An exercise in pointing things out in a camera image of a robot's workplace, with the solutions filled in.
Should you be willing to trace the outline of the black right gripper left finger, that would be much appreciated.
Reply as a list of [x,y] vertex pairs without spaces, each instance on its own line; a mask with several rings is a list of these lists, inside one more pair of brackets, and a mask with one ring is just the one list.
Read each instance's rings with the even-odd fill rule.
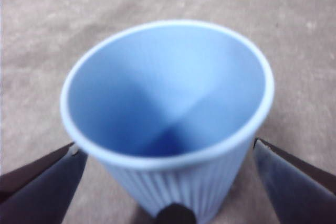
[[69,143],[1,175],[1,223],[62,223],[88,155]]

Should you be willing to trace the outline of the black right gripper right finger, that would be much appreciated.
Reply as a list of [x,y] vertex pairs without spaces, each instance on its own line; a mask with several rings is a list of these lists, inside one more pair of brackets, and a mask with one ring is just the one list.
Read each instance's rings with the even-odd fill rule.
[[256,138],[257,170],[281,223],[335,223],[335,175]]

